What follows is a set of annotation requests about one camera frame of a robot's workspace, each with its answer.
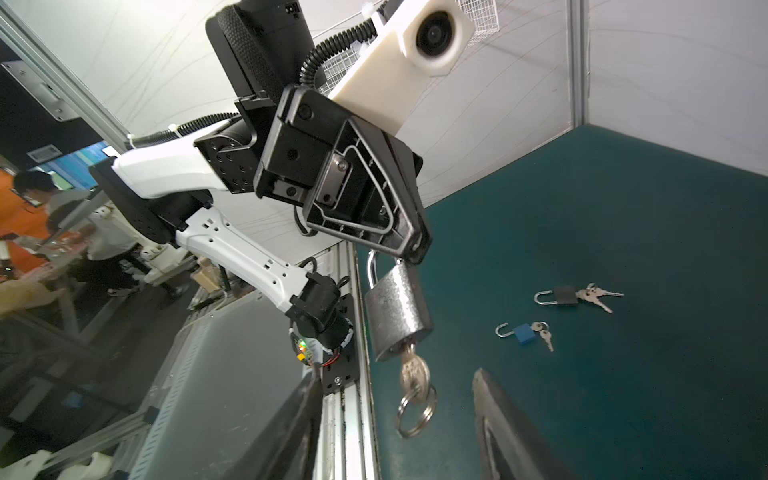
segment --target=white shirt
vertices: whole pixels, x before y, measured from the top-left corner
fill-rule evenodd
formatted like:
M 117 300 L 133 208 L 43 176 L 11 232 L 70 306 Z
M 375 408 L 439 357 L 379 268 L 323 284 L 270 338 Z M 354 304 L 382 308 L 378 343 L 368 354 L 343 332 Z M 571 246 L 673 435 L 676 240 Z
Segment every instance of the white shirt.
M 55 212 L 70 202 L 85 200 L 91 195 L 88 190 L 63 190 L 57 193 L 45 204 L 45 213 Z M 123 230 L 113 225 L 109 219 L 104 219 L 97 214 L 90 214 L 88 218 L 73 227 L 80 230 L 90 224 L 95 231 L 88 236 L 88 259 L 106 260 L 121 253 L 125 253 L 136 245 L 136 240 Z

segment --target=screw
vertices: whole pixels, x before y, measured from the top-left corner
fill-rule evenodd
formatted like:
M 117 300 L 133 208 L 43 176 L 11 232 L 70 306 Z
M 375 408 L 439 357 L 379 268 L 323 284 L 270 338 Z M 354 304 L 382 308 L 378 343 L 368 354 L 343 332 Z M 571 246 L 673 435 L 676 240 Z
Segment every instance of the screw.
M 312 108 L 310 108 L 310 106 L 307 104 L 299 105 L 299 110 L 297 113 L 299 114 L 299 118 L 302 120 L 309 120 L 312 118 Z

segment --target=red wire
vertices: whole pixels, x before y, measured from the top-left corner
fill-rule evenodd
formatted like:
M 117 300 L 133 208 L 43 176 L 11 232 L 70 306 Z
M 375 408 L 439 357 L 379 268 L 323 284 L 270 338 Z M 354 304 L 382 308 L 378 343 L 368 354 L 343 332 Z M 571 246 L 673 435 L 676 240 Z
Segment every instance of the red wire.
M 331 363 L 334 363 L 336 360 L 339 359 L 340 356 L 341 356 L 341 349 L 337 349 L 336 350 L 336 354 L 334 356 L 332 356 L 327 362 L 325 362 L 321 366 L 328 366 Z

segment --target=small padlock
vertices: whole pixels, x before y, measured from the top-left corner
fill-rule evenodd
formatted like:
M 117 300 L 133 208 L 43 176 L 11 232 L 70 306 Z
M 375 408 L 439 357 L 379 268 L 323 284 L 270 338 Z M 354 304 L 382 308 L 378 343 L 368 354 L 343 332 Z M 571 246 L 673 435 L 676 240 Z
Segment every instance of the small padlock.
M 554 301 L 542 302 L 538 299 L 540 296 L 549 295 L 550 293 L 554 296 Z M 576 287 L 573 285 L 563 285 L 556 286 L 552 290 L 537 292 L 533 296 L 533 301 L 539 305 L 576 305 L 578 303 L 578 298 L 576 297 Z
M 514 335 L 518 342 L 520 342 L 520 345 L 525 345 L 526 343 L 536 340 L 536 332 L 534 332 L 531 326 L 527 323 L 516 326 L 511 332 L 501 333 L 501 329 L 505 328 L 507 325 L 509 325 L 509 323 L 502 323 L 497 326 L 496 335 L 500 336 L 502 339 L 506 336 Z

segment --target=white wall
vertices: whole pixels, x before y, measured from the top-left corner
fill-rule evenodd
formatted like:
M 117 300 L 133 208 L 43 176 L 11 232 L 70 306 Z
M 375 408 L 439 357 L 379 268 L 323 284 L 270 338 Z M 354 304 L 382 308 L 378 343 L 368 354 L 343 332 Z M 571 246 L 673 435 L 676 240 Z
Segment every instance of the white wall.
M 768 175 L 768 2 L 590 2 L 590 123 Z
M 6 1 L 132 133 L 234 111 L 234 93 L 204 31 L 205 20 L 232 0 Z M 361 4 L 301 1 L 314 35 Z M 426 204 L 570 128 L 564 7 L 565 0 L 498 0 L 502 30 L 432 82 L 398 134 L 425 158 L 419 185 Z M 290 207 L 274 200 L 217 193 L 215 202 L 285 260 L 335 242 L 301 237 Z

